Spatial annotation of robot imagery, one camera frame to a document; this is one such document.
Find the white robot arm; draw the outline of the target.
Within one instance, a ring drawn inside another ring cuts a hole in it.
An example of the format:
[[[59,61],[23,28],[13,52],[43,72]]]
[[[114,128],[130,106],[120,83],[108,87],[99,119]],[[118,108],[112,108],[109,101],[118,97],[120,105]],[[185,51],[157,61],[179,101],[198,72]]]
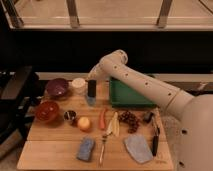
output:
[[[135,71],[128,56],[116,50],[103,56],[87,78],[114,77],[181,121],[178,171],[213,171],[213,94],[188,92]]]

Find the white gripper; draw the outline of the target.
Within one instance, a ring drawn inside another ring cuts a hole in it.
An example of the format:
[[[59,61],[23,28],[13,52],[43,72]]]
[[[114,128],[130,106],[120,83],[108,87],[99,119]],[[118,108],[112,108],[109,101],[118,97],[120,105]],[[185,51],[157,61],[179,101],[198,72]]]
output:
[[[99,64],[96,64],[88,73],[87,79],[88,81],[88,92],[87,95],[89,97],[96,96],[96,81],[101,81],[105,79],[105,72],[101,69]]]

